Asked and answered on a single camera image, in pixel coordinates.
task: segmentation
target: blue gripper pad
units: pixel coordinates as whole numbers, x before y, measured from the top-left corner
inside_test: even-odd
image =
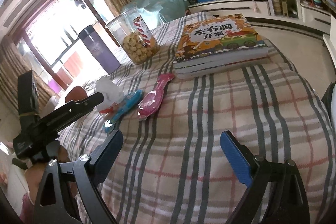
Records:
[[[238,147],[225,132],[220,136],[220,146],[239,182],[245,184],[246,187],[249,188],[253,181],[251,177],[251,167],[239,151]]]

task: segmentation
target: jar of cookies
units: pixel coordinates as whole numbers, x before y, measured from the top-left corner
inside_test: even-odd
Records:
[[[122,13],[106,25],[132,62],[144,63],[159,51],[159,46],[137,8]]]

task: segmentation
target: tile floor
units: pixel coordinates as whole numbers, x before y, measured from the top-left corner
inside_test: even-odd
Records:
[[[334,66],[323,41],[291,31],[255,27],[289,58],[322,98],[331,82],[335,82]]]

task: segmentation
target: person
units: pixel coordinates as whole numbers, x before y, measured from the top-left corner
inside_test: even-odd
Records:
[[[68,158],[68,152],[63,146],[59,147],[58,161],[70,162]],[[22,198],[20,219],[24,224],[33,223],[34,204],[46,165],[47,163],[37,163],[25,171],[25,178],[29,192],[26,193]],[[8,179],[6,174],[0,172],[0,184],[7,185],[7,183]],[[77,195],[77,187],[75,183],[70,183],[70,190],[72,196],[75,197]]]

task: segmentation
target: purple bottle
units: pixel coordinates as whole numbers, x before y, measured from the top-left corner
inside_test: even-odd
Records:
[[[107,74],[112,74],[120,67],[119,61],[115,58],[92,25],[89,25],[82,30],[78,34],[78,37],[83,41],[85,47],[87,47],[92,56],[99,62]]]

